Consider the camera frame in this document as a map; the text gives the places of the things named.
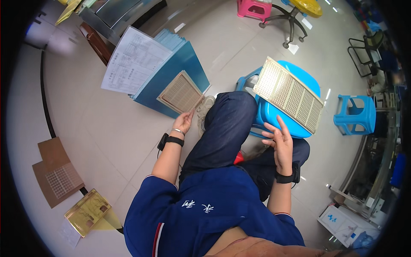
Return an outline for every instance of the printed form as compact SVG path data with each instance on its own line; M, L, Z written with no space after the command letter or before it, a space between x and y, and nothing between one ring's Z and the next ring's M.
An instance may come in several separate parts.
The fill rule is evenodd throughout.
M107 65L101 88L134 95L172 51L129 26Z

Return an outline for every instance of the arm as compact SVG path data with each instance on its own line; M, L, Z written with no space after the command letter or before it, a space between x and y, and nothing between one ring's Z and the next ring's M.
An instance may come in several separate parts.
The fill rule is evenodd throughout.
M175 119L173 128L179 129L187 133L191 126L194 110L190 113L183 113ZM171 137L177 137L184 140L184 135L177 131L171 131ZM178 174L178 166L180 165L180 155L182 147L173 142L167 142L164 149L154 164L152 175L162 178L171 184L175 184Z
M277 172L284 176L291 176L293 174L293 139L291 138L290 132L280 116L277 116L277 121L280 124L281 130L268 123L264 123L264 126L273 133L263 132L263 136L272 139L272 141L263 140L263 143L274 148L274 161L277 166ZM274 179L267 208L273 214L290 214L291 183L280 184L277 183L276 179Z

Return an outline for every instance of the blue plastic stool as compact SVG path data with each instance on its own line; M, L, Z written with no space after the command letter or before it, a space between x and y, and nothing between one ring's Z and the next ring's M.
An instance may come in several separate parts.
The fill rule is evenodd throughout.
M286 68L289 72L294 74L299 80L301 80L307 87L309 87L318 97L320 97L320 86L318 82L306 71L301 69L300 67L286 62L286 61L278 61L278 63ZM236 91L246 91L244 88L245 82L254 75L259 75L262 70L262 67L259 67L255 71L251 72L247 76L241 77L237 81ZM257 102L257 116L253 122L253 128L269 131L264 127L264 122L267 122L274 127L280 128L280 125L277 122L277 115L279 115L284 123L287 125L290 134L294 138L307 138L311 136L311 133L308 132L303 126L298 124L295 120L290 118L287 114L283 111L275 107L274 105L270 104L263 98L259 97L258 95L255 96L255 100ZM260 133L250 131L250 135L266 138L265 136L261 135Z
M367 135L374 132L376 110L375 104L371 97L366 95L338 95L342 98L341 112L334 115L334 124L341 126L344 129L345 135ZM361 99L364 102L364 108L358 108L354 103L355 98ZM348 100L353 104L348 108L346 114ZM348 129L348 124L352 124L351 131ZM364 131L356 131L356 126L361 125Z

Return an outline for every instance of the beige sneaker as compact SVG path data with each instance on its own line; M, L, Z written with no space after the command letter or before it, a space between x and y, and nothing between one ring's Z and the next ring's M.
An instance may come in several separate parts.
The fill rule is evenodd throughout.
M197 125L199 127L199 136L202 137L204 134L204 131L206 130L204 127L204 120L206 118L206 115L208 113L208 110L214 105L215 103L215 97L212 95L207 96L204 98L204 100L201 102L201 104L197 108L199 120L197 122Z

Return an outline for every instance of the white embroidered text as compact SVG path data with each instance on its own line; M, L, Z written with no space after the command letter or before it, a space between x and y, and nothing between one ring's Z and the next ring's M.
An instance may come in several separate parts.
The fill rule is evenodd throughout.
M202 204L202 206L204 206L205 208L203 209L203 211L205 211L205 213L209 213L210 211L212 211L212 210L214 210L214 206L211 206L211 205L205 205L205 204Z
M181 207L186 207L187 209L188 208L191 208L191 207L193 207L195 204L194 204L195 202L193 201L193 200L191 200L191 202L188 202L188 200L185 200L185 202L182 204L182 206Z

